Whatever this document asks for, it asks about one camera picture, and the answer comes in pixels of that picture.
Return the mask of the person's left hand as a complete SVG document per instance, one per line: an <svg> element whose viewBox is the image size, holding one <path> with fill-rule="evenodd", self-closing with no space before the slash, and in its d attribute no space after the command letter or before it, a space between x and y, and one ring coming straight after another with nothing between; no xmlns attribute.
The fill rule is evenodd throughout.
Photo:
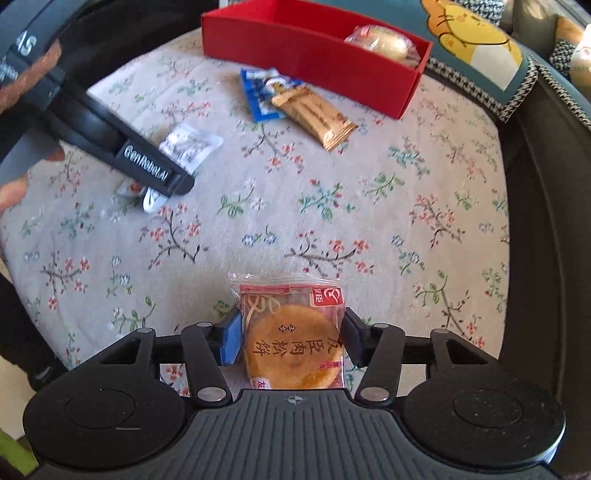
<svg viewBox="0 0 591 480"><path fill-rule="evenodd" d="M8 210L19 203L26 195L28 188L28 175L24 174L18 179L1 186L0 212Z"/></svg>

